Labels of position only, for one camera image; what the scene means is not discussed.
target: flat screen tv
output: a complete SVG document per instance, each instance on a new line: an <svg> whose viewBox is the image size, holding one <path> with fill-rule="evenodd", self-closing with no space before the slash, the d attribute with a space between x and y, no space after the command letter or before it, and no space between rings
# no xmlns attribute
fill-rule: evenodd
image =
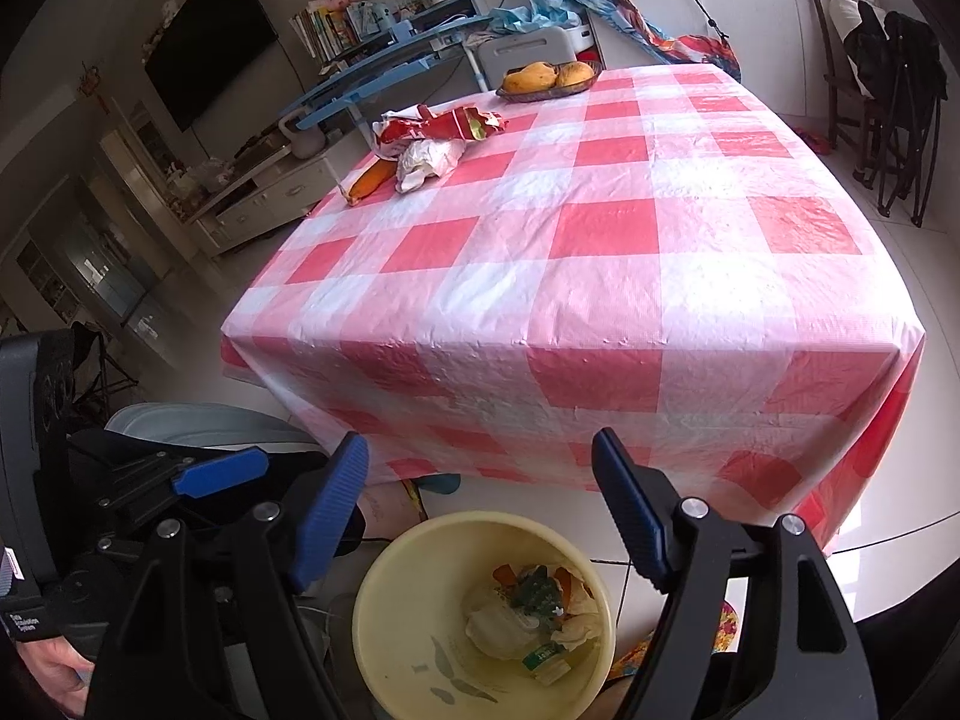
<svg viewBox="0 0 960 720"><path fill-rule="evenodd" d="M184 130L275 40L258 0L187 0L147 60L147 76Z"/></svg>

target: white crumpled paper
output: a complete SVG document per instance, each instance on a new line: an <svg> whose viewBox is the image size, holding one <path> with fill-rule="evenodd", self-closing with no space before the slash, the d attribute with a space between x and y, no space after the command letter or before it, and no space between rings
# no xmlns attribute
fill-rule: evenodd
<svg viewBox="0 0 960 720"><path fill-rule="evenodd" d="M418 189L431 175L447 175L457 167L467 141L414 141L397 161L397 191Z"/></svg>

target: metal screw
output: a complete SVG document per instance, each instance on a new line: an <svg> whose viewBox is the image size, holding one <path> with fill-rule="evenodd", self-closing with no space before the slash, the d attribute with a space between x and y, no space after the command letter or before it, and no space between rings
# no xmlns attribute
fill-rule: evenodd
<svg viewBox="0 0 960 720"><path fill-rule="evenodd" d="M273 522L280 515L280 505L272 501L258 503L253 507L253 518L260 522Z"/></svg>
<svg viewBox="0 0 960 720"><path fill-rule="evenodd" d="M794 536L800 536L806 530L803 520L795 514L787 514L784 519L781 519L781 524L784 525L784 531L793 533Z"/></svg>
<svg viewBox="0 0 960 720"><path fill-rule="evenodd" d="M179 533L179 519L165 519L157 525L157 536L160 538L174 538Z"/></svg>
<svg viewBox="0 0 960 720"><path fill-rule="evenodd" d="M683 503L680 504L680 511L688 517L703 519L710 511L710 507L707 505L707 501L702 501L700 498L683 498Z"/></svg>

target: human hand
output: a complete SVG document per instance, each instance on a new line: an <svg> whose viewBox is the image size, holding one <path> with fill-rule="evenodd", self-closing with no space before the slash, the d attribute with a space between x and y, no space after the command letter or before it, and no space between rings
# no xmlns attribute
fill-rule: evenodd
<svg viewBox="0 0 960 720"><path fill-rule="evenodd" d="M43 692L70 717L83 717L88 686L78 671L93 671L93 664L70 646L64 637L16 642L16 651Z"/></svg>

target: checkered tablecloth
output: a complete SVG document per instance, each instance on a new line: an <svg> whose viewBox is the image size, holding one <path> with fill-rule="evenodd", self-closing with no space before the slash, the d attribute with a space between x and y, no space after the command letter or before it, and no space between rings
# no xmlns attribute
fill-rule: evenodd
<svg viewBox="0 0 960 720"><path fill-rule="evenodd" d="M712 66L468 100L506 132L406 196L326 197L230 314L224 360L322 445L366 436L371 483L595 490L590 439L611 426L681 493L747 521L793 509L828 538L923 343L829 171Z"/></svg>

